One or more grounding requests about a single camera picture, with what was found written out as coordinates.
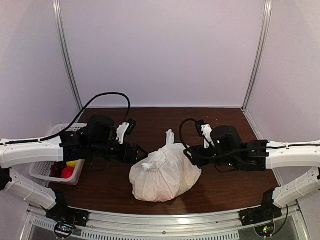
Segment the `circuit board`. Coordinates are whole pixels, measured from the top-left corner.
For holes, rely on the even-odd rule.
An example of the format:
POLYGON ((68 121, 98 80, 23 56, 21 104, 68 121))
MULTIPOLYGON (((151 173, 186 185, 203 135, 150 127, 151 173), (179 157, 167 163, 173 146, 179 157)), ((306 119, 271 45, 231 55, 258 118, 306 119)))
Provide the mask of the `circuit board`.
POLYGON ((259 237, 267 238, 274 234, 275 225, 273 223, 256 225, 254 230, 259 237))
POLYGON ((57 223, 54 226, 53 232, 58 238, 68 238, 73 234, 75 229, 75 226, 64 223, 57 223))

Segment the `white plastic bag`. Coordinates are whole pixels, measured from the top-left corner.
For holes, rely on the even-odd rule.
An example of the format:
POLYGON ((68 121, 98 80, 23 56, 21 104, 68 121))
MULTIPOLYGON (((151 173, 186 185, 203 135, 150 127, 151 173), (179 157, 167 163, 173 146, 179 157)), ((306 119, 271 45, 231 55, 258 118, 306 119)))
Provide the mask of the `white plastic bag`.
POLYGON ((129 172, 132 194, 144 202, 167 202, 189 191, 199 180, 202 170, 184 155, 175 134, 166 132, 165 145, 133 165, 129 172))

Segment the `front aluminium rail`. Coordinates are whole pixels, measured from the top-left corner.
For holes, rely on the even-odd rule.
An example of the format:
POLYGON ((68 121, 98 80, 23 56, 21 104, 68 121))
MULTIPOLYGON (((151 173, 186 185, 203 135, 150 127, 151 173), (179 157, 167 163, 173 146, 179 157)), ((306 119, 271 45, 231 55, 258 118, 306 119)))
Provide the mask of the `front aluminium rail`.
MULTIPOLYGON (((77 226, 66 240, 309 240, 298 203, 282 210, 273 222, 242 225, 243 209, 180 215, 138 215, 89 211, 87 225, 77 226), (276 235, 259 236, 263 224, 275 224, 276 235)), ((64 240, 54 234, 56 222, 30 205, 18 240, 64 240)))

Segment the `right circuit board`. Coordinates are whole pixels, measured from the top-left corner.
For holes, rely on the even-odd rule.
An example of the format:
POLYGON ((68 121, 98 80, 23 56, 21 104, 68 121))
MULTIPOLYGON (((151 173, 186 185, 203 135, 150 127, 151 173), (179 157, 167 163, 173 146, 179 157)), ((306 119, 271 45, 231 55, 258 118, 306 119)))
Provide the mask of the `right circuit board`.
POLYGON ((254 230, 259 237, 267 238, 274 234, 275 225, 273 223, 256 225, 254 230))

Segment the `aluminium frame post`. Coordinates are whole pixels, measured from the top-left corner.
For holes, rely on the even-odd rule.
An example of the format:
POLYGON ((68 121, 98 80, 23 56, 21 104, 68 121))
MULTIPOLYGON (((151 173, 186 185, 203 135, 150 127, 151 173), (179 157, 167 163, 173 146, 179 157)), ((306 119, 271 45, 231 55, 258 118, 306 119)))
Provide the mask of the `aluminium frame post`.
POLYGON ((61 1, 60 0, 53 0, 53 12, 55 16, 57 31, 58 31, 58 38, 60 43, 60 48, 62 52, 62 59, 64 62, 66 74, 68 77, 68 81, 70 84, 71 92, 73 94, 76 106, 78 110, 81 110, 83 107, 80 93, 78 90, 78 86, 75 80, 74 71, 72 68, 71 58, 68 51, 68 44, 66 40, 66 34, 64 29, 64 23, 63 23, 63 16, 62 16, 62 10, 61 10, 61 1))
POLYGON ((253 64, 250 79, 249 79, 248 88, 247 88, 246 95, 241 108, 243 112, 247 110, 253 91, 254 91, 255 83, 256 83, 256 80, 259 74, 259 69, 262 63, 263 52, 264 52, 266 41, 268 38, 271 17, 272 17, 272 0, 265 0, 256 55, 255 55, 254 64, 253 64))

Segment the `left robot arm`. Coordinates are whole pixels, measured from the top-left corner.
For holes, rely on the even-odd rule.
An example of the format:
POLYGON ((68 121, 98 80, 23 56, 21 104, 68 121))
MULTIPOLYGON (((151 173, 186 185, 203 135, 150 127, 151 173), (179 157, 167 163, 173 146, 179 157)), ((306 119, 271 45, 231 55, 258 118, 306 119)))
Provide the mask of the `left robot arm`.
POLYGON ((133 119, 115 127, 110 117, 93 115, 86 126, 77 131, 66 127, 40 139, 3 139, 0 142, 0 189, 39 205, 47 217, 57 223, 80 226, 88 212, 79 213, 68 207, 62 192, 35 183, 13 167, 45 161, 67 163, 94 157, 134 165, 149 155, 138 144, 125 142, 125 137, 135 127, 133 119))

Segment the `left circuit board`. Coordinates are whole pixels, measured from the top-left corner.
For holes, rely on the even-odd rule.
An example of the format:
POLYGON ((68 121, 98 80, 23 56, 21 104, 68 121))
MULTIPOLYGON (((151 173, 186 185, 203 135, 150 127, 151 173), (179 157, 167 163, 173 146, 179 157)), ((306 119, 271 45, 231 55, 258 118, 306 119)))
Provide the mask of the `left circuit board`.
POLYGON ((53 232, 58 238, 68 238, 73 234, 75 229, 75 226, 64 223, 57 223, 54 226, 53 232))

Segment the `dark purple grapes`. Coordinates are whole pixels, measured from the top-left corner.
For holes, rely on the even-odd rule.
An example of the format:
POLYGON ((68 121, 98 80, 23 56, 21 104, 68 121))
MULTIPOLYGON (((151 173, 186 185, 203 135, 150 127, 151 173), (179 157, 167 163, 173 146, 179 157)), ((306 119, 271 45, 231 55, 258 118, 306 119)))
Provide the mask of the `dark purple grapes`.
POLYGON ((53 178, 62 178, 62 172, 63 170, 67 167, 66 162, 55 162, 51 167, 50 167, 50 177, 53 178))

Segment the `white perforated plastic basket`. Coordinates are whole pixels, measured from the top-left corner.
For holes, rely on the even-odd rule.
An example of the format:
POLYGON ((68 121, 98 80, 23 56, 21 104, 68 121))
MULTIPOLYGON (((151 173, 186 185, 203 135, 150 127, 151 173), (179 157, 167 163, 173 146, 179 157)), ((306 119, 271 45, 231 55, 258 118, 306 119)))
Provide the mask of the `white perforated plastic basket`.
MULTIPOLYGON (((86 123, 74 123, 68 131, 78 131, 84 128, 87 124, 86 123)), ((58 124, 55 125, 49 132, 48 135, 54 135, 61 130, 65 129, 68 124, 58 124)), ((51 176, 51 167, 58 162, 54 161, 43 161, 43 162, 35 162, 32 163, 29 168, 29 175, 33 178, 51 182, 51 183, 58 183, 64 185, 71 185, 76 186, 79 182, 81 172, 85 163, 84 159, 78 160, 77 165, 74 168, 72 176, 69 178, 61 178, 61 177, 53 177, 51 176)))

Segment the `left aluminium frame post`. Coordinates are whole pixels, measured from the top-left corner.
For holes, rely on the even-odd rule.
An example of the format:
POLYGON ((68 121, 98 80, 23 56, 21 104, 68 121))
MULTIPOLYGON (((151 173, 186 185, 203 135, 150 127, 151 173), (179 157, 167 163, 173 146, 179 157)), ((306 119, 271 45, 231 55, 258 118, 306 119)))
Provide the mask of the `left aluminium frame post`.
POLYGON ((73 94, 76 106, 78 110, 81 110, 83 107, 80 93, 78 90, 78 86, 75 80, 74 71, 72 68, 71 58, 68 51, 68 44, 66 40, 66 34, 64 29, 64 23, 63 23, 63 16, 62 16, 62 10, 61 10, 61 1, 60 0, 53 0, 53 12, 55 16, 57 31, 58 31, 58 38, 60 43, 60 48, 62 52, 62 59, 64 62, 66 74, 68 77, 68 81, 70 84, 71 92, 73 94))

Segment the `yellow fruit lower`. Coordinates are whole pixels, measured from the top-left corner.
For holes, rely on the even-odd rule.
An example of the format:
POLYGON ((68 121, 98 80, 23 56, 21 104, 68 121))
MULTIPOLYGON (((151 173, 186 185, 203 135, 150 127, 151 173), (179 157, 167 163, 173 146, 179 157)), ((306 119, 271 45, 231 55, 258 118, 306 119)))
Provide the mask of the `yellow fruit lower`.
POLYGON ((78 161, 77 161, 77 160, 75 160, 75 161, 69 161, 69 162, 66 163, 66 165, 67 165, 68 168, 74 168, 74 169, 76 168, 77 164, 78 164, 78 161))

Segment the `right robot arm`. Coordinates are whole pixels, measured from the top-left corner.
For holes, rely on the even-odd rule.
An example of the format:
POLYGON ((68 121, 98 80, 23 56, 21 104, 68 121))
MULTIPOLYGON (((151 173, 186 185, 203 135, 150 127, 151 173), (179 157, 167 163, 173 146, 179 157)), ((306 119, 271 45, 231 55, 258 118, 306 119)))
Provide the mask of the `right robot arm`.
POLYGON ((252 140, 244 143, 234 126, 221 125, 212 129, 208 124, 197 124, 196 130, 204 143, 197 146, 185 144, 183 153, 198 168, 213 164, 229 166, 236 171, 264 172, 285 167, 310 167, 290 183, 266 191, 260 206, 239 211, 243 226, 279 218, 289 203, 320 188, 319 141, 252 140))

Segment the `right aluminium frame post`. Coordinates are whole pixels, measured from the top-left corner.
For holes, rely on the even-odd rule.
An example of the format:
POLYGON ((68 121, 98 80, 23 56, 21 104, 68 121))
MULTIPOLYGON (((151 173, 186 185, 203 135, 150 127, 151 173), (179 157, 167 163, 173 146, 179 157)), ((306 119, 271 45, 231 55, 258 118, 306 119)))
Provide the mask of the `right aluminium frame post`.
POLYGON ((268 38, 271 17, 272 17, 272 0, 265 0, 256 55, 255 55, 254 64, 253 64, 250 79, 249 79, 248 88, 247 88, 246 95, 241 108, 243 112, 247 110, 253 91, 254 91, 255 83, 256 83, 256 80, 259 74, 259 69, 262 63, 263 52, 264 52, 266 41, 268 38))

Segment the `red fruit lower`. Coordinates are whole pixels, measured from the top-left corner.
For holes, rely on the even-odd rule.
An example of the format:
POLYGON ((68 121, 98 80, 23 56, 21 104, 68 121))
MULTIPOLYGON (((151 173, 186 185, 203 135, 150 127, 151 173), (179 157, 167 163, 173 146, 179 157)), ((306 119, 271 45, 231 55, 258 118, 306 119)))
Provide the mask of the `red fruit lower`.
POLYGON ((66 167, 62 170, 62 173, 61 173, 61 177, 63 179, 69 179, 73 173, 74 173, 74 168, 73 167, 66 167))

